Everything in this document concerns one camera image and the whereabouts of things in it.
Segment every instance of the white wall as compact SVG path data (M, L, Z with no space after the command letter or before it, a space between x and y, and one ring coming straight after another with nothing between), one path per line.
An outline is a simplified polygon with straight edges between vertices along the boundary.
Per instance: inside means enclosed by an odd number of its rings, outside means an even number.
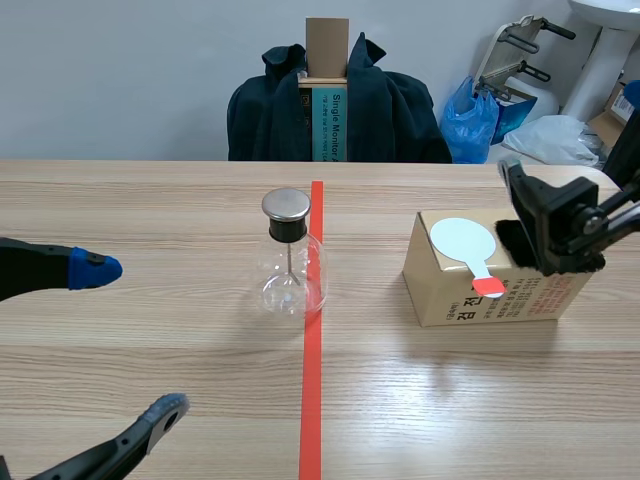
M423 80L439 115L496 29L526 13L578 31L541 34L535 63L573 78L595 27L564 0L6 0L0 157L224 159L231 94L268 48L304 44L305 16L350 17L352 43L365 31L388 52L380 66ZM569 82L554 80L561 98Z

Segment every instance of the white paddle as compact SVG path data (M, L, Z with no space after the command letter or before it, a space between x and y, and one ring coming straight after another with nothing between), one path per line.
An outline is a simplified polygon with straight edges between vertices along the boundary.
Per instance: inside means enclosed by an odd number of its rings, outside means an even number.
M485 227L466 218L446 218L431 228L431 243L443 255L467 264L478 295L500 298L505 294L502 282L487 268L486 261L496 252L496 240Z

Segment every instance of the blue plastic bag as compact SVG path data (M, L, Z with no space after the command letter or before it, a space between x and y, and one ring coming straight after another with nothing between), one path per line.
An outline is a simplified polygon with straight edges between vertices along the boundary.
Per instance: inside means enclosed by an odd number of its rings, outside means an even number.
M491 139L496 131L498 104L490 93L487 98L473 97L473 79L467 77L444 109L440 125L449 145L453 163L485 163Z

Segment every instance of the white sink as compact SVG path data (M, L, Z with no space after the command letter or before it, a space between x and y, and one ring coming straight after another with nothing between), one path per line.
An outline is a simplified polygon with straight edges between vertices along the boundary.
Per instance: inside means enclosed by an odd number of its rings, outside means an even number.
M569 0L569 3L591 23L640 32L640 0Z
M569 5L585 20L603 27L562 112L586 122L602 112L640 35L640 0L569 0Z

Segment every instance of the cardboard box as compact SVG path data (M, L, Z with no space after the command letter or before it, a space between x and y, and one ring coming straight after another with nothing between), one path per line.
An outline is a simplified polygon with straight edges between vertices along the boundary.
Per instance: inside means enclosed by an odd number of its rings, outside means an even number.
M507 287L501 298L478 296L467 266L445 257L431 244L433 225L450 217L478 222L496 238L496 252L487 263L491 274ZM403 274L423 327L559 319L589 281L592 273L544 277L537 270L515 266L497 240L495 224L503 219L517 217L512 209L418 213Z
M300 78L314 162L347 161L347 79Z
M589 122L589 126L600 137L600 140L609 148L613 148L622 130L634 112L633 105L624 97L626 85L618 82L609 97L603 113Z
M314 162L347 161L349 19L307 18L308 78L298 80Z
M310 77L343 78L349 58L348 18L307 18L307 69Z

